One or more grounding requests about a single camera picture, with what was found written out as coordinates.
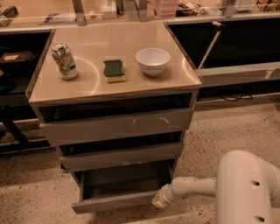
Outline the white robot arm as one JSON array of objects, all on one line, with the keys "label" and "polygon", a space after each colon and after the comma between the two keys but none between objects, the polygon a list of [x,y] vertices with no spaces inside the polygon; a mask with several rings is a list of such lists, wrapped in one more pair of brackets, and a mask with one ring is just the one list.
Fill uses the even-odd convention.
[{"label": "white robot arm", "polygon": [[168,207],[190,195],[215,198],[216,224],[273,224],[280,205],[280,169],[245,150],[231,150],[214,178],[177,177],[155,195],[155,207]]}]

